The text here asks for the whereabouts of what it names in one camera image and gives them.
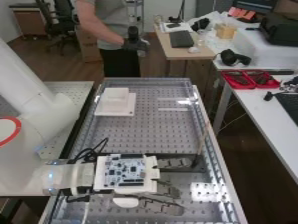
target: circuit board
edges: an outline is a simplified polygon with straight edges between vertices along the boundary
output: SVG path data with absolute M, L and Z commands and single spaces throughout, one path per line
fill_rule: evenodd
M 106 184 L 108 188 L 144 186 L 144 155 L 112 154 L 106 161 Z

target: metal grid surface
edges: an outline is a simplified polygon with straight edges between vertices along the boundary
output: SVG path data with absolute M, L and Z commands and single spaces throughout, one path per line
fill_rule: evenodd
M 94 82 L 46 82 L 50 90 L 56 93 L 64 93 L 75 102 L 76 106 L 83 108 L 88 94 L 91 92 Z M 19 112 L 0 96 L 0 116 L 19 116 Z M 48 142 L 46 147 L 39 151 L 42 159 L 58 159 L 68 136 L 72 132 L 74 125 L 67 127 L 64 131 Z
M 184 174 L 184 173 L 163 173 L 163 181 L 168 181 L 176 186 L 182 192 L 182 199 L 175 200 L 178 204 L 186 207 L 186 214 L 183 216 L 172 217 L 166 214 L 156 214 L 148 209 L 120 208 L 112 201 L 111 197 L 94 196 L 91 200 L 90 223 L 155 223 L 155 222 L 221 222 L 221 211 L 219 210 L 219 203 L 215 201 L 195 201 L 191 191 L 191 182 L 203 181 L 207 179 L 203 174 Z M 72 203 L 64 210 L 60 221 L 71 220 L 80 221 L 84 216 L 86 205 L 84 203 Z
M 130 91 L 138 93 L 136 113 L 135 117 L 92 116 L 84 147 L 94 147 L 110 137 L 104 150 L 110 153 L 195 154 L 201 136 L 199 119 L 204 120 L 195 116 L 195 108 L 184 104 L 191 97 L 192 85 L 184 79 L 176 80 L 164 80 L 164 83 L 160 80 L 160 85 L 147 80 L 132 83 L 112 79 L 106 82 L 103 89 L 130 86 Z
M 106 87 L 130 87 L 131 92 L 138 93 L 136 115 L 122 118 L 95 117 L 95 103 L 72 157 L 84 148 L 95 146 L 104 137 L 110 137 L 106 148 L 110 153 L 196 153 L 205 121 L 189 79 L 108 79 L 99 91 L 98 100 Z M 178 103 L 186 99 L 192 104 Z M 162 111 L 159 108 L 172 108 L 174 111 Z M 207 138 L 203 156 L 207 173 L 162 175 L 162 181 L 172 183 L 183 192 L 183 198 L 176 202 L 187 208 L 184 216 L 155 214 L 142 208 L 123 209 L 115 207 L 110 197 L 94 196 L 87 223 L 239 223 L 211 137 Z M 62 198 L 54 223 L 80 223 L 84 210 L 84 203 L 67 204 Z

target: man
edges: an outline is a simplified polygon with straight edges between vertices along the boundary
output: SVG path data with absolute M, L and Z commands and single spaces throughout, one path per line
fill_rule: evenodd
M 107 77 L 140 77 L 138 50 L 143 41 L 128 41 L 130 17 L 126 0 L 78 0 L 78 13 L 84 30 L 99 39 Z

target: wall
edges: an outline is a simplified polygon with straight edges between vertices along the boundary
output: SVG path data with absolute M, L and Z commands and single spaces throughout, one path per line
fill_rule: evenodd
M 183 0 L 144 0 L 146 1 L 146 32 L 154 32 L 154 17 L 163 15 L 168 20 L 170 16 L 178 17 Z M 196 0 L 186 1 L 186 20 L 196 15 Z
M 11 9 L 9 8 L 10 0 L 0 0 L 0 37 L 9 42 L 21 36 L 17 20 Z

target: black chair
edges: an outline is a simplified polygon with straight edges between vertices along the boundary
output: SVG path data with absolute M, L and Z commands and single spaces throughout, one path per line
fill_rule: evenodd
M 79 47 L 75 32 L 76 23 L 72 16 L 59 15 L 56 11 L 51 12 L 50 4 L 44 0 L 37 0 L 37 3 L 46 19 L 46 32 L 54 38 L 54 43 L 47 46 L 47 51 L 50 52 L 52 47 L 58 47 L 63 56 L 67 43 L 74 43 Z
M 55 11 L 56 15 L 62 17 L 72 18 L 72 21 L 79 24 L 79 18 L 75 14 L 75 7 L 71 0 L 55 0 Z

